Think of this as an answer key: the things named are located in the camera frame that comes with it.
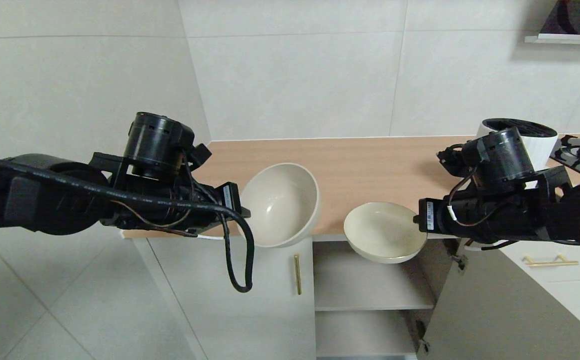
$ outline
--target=sticker label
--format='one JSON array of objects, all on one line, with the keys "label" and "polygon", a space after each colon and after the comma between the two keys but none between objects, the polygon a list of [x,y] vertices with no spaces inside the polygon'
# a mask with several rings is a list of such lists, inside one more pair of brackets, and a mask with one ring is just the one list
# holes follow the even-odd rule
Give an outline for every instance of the sticker label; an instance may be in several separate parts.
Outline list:
[{"label": "sticker label", "polygon": [[425,203],[427,206],[427,229],[434,230],[434,204],[431,201]]},{"label": "sticker label", "polygon": [[230,197],[229,186],[223,188],[223,198],[225,198],[225,207],[232,209],[232,198]]}]

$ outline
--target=cable connector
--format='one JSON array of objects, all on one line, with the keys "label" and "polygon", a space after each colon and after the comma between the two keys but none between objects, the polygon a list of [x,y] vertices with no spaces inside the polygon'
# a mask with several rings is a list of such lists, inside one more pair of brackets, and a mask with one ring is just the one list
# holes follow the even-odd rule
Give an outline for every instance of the cable connector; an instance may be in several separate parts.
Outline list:
[{"label": "cable connector", "polygon": [[454,210],[452,209],[452,205],[448,205],[448,206],[446,206],[446,208],[448,208],[448,212],[450,213],[450,217],[453,219],[453,221],[456,222],[456,214],[454,213]]}]

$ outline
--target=cabinet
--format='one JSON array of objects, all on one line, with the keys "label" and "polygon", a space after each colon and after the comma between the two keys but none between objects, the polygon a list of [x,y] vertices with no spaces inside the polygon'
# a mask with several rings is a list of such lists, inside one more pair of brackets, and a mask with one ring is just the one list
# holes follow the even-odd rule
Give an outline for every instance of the cabinet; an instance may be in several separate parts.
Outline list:
[{"label": "cabinet", "polygon": [[[535,279],[540,285],[564,281],[580,281],[580,246],[548,243],[543,241],[526,241],[506,246],[501,252],[507,255],[523,271]],[[528,262],[552,262],[557,265],[563,262],[562,256],[575,266],[528,266]]]},{"label": "cabinet", "polygon": [[580,321],[564,305],[501,251],[465,255],[464,271],[450,268],[419,360],[580,359]]},{"label": "cabinet", "polygon": [[[230,285],[223,241],[156,237],[136,244],[164,295],[173,294],[175,316],[184,314],[180,323],[198,359],[412,357],[406,311],[434,306],[415,261],[371,262],[344,235],[257,248],[254,286],[245,294]],[[232,237],[238,279],[245,253],[244,240]]]},{"label": "cabinet", "polygon": [[315,239],[317,356],[411,358],[406,311],[434,307],[416,262],[378,264],[355,253],[344,235]]},{"label": "cabinet", "polygon": [[[235,291],[223,241],[151,238],[150,244],[189,326],[210,360],[314,359],[312,242],[257,248],[253,289]],[[246,246],[232,237],[232,262],[244,283]],[[301,294],[294,256],[299,255]]]}]

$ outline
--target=wooden countertop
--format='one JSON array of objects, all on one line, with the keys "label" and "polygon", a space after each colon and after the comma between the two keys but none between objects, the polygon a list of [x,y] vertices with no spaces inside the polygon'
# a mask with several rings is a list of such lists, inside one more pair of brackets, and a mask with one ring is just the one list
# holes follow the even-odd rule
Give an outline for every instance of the wooden countertop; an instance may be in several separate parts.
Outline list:
[{"label": "wooden countertop", "polygon": [[[459,182],[436,158],[438,151],[464,143],[473,136],[364,137],[341,139],[278,139],[217,141],[209,145],[212,157],[194,177],[219,186],[235,182],[239,189],[260,170],[292,162],[308,168],[322,194],[322,210],[314,234],[341,234],[350,210],[370,201],[404,205],[418,212],[418,199],[443,198]],[[557,166],[550,160],[548,166]],[[569,170],[573,184],[580,174]],[[235,224],[231,231],[237,233]],[[210,235],[221,235],[213,228]],[[125,230],[126,238],[177,237],[158,231]]]}]

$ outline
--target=beige bowl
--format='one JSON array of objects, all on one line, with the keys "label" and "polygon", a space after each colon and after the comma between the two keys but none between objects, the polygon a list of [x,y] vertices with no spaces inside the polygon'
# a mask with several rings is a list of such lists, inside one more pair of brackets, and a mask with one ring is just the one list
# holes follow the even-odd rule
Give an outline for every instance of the beige bowl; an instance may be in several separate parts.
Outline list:
[{"label": "beige bowl", "polygon": [[368,202],[350,211],[343,224],[350,246],[368,260],[397,264],[413,258],[425,244],[416,214],[391,202]]},{"label": "beige bowl", "polygon": [[319,219],[317,180],[299,164],[284,162],[260,171],[240,198],[241,205],[252,213],[246,221],[260,248],[296,244],[311,235]]}]

